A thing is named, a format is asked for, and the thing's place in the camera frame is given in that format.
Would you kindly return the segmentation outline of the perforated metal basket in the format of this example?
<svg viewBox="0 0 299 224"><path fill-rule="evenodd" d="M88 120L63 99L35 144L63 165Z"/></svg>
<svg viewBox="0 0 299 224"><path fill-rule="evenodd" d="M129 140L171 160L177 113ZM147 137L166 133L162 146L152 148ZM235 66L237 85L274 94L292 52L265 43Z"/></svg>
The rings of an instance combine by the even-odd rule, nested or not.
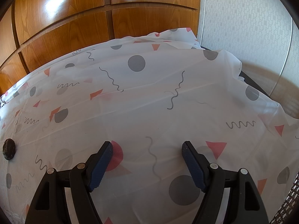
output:
<svg viewBox="0 0 299 224"><path fill-rule="evenodd" d="M283 202L270 223L273 224L299 224L299 180L298 174Z"/></svg>

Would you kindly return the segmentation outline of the dark brown chestnut upper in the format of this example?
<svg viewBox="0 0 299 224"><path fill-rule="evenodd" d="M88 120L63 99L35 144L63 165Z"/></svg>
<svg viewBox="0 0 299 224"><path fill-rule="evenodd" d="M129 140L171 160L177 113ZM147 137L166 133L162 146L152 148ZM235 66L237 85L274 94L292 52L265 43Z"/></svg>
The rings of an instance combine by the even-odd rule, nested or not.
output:
<svg viewBox="0 0 299 224"><path fill-rule="evenodd" d="M12 160L16 153L16 144L14 140L8 138L3 144L3 156L6 160Z"/></svg>

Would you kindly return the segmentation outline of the patterned white tablecloth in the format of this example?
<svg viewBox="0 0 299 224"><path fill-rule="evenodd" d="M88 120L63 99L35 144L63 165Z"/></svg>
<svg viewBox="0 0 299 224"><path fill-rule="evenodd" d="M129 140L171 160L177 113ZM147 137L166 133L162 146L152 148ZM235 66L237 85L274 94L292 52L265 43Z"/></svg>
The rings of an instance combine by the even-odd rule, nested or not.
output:
<svg viewBox="0 0 299 224"><path fill-rule="evenodd" d="M203 200L183 142L224 169L246 168L273 218L298 172L298 119L240 78L231 53L200 48L185 28L114 39L22 76L1 96L1 208L12 223L49 168L115 148L95 207L106 223L190 223Z"/></svg>

